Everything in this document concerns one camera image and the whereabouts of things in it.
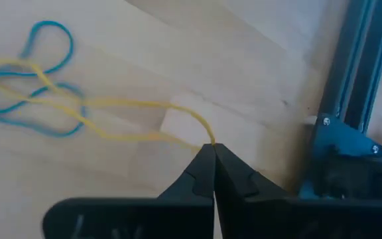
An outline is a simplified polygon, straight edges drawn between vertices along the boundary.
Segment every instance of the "3d printer frame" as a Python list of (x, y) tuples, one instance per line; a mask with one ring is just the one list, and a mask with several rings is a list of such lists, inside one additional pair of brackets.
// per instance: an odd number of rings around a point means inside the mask
[(299, 197), (225, 145), (205, 145), (156, 199), (67, 199), (46, 239), (382, 238), (382, 146), (365, 136), (382, 70), (382, 0), (351, 0)]

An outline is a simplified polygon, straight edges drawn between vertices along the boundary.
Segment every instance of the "wooden surface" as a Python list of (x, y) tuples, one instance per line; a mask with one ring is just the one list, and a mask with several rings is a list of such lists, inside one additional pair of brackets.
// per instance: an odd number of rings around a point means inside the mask
[[(52, 79), (89, 96), (194, 108), (220, 143), (292, 191), (304, 167), (302, 122), (318, 111), (346, 6), (347, 0), (0, 0), (0, 56), (16, 57), (33, 23), (60, 21), (77, 48)], [(62, 33), (46, 29), (33, 58), (46, 68), (67, 47)], [(38, 86), (11, 82), (26, 92)], [(0, 98), (1, 106), (9, 102)], [(75, 124), (39, 106), (11, 117)], [(118, 133), (161, 129), (205, 139), (198, 124), (165, 110), (113, 107), (92, 110), (91, 118)], [(382, 137), (382, 100), (372, 122), (370, 133)], [(38, 238), (44, 212), (66, 197), (158, 195), (192, 156), (166, 143), (102, 140), (88, 129), (52, 139), (0, 125), (0, 238)]]

